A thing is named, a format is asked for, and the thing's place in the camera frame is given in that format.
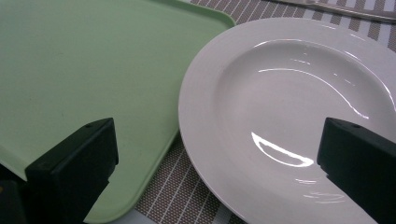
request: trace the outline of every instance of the white plate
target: white plate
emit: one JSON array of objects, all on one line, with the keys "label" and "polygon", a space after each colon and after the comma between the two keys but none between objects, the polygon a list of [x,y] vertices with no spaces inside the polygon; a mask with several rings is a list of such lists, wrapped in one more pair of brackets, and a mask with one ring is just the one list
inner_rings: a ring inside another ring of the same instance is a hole
[{"label": "white plate", "polygon": [[316,158],[326,117],[396,140],[395,71],[389,49],[329,23],[236,26],[183,80],[184,144],[212,192],[248,223],[375,223]]}]

